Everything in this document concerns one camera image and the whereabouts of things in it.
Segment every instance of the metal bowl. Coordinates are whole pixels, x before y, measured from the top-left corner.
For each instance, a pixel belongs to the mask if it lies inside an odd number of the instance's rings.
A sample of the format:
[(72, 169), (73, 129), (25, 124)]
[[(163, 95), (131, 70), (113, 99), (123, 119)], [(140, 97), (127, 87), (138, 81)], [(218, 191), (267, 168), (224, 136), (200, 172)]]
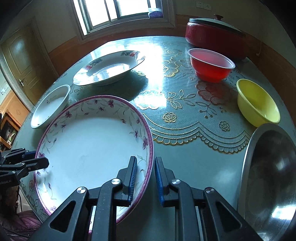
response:
[(293, 240), (296, 147), (271, 123), (253, 133), (244, 157), (238, 212), (264, 241)]

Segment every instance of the pot lid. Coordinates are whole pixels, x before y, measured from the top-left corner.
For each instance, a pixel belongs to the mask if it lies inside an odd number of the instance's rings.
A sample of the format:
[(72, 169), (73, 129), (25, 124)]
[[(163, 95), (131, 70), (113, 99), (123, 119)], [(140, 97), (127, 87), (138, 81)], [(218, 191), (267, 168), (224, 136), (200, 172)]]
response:
[(217, 28), (222, 28), (222, 29), (225, 29), (229, 32), (237, 34), (239, 36), (242, 36), (242, 37), (245, 36), (245, 34), (242, 31), (240, 31), (239, 29), (235, 28), (234, 26), (232, 26), (228, 23), (221, 21), (223, 16), (220, 16), (217, 14), (214, 14), (214, 16), (215, 16), (215, 19), (212, 19), (212, 18), (190, 18), (189, 22), (209, 25), (209, 26), (213, 26), (213, 27), (217, 27)]

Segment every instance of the plastic bag on window sill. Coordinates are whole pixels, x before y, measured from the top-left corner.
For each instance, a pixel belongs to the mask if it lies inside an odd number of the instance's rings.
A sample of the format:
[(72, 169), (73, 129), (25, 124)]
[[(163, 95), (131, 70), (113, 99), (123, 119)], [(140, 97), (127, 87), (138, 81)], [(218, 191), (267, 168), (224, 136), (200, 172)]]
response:
[(148, 16), (149, 18), (163, 18), (163, 12), (160, 8), (149, 7)]

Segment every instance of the window frame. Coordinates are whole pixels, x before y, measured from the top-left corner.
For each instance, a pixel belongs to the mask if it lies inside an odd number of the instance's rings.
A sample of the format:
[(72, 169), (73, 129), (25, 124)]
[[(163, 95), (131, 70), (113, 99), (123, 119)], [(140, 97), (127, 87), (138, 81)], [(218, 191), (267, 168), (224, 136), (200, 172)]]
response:
[[(69, 0), (70, 16), (73, 20), (78, 41), (80, 43), (89, 42), (91, 40), (97, 39), (98, 37), (105, 37), (105, 36), (118, 34), (126, 31), (134, 31), (134, 30), (147, 29), (147, 28), (175, 28), (176, 27), (173, 0), (156, 0), (157, 6), (158, 4), (162, 5), (163, 18), (151, 18), (151, 19), (143, 18), (143, 16), (147, 16), (148, 13), (144, 13), (144, 14), (140, 13), (140, 14), (123, 16), (120, 19), (116, 19), (116, 22), (113, 22), (113, 23), (104, 22), (96, 26), (88, 26), (88, 23), (84, 20), (85, 18), (83, 18), (85, 27), (88, 31), (88, 34), (84, 35), (76, 9), (75, 9), (74, 1), (78, 1), (78, 3), (80, 4), (80, 2), (84, 0), (81, 0), (81, 1)], [(82, 11), (82, 15), (83, 14), (85, 14), (85, 17), (90, 21), (90, 18), (89, 16), (87, 16), (87, 13)]]

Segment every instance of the door handle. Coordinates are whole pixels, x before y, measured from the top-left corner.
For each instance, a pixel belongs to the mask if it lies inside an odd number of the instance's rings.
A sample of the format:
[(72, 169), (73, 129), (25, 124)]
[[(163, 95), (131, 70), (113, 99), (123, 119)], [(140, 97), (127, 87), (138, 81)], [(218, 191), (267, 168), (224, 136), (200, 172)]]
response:
[(24, 84), (23, 84), (23, 82), (19, 79), (19, 83), (20, 83), (20, 85), (22, 86), (22, 87), (24, 87)]

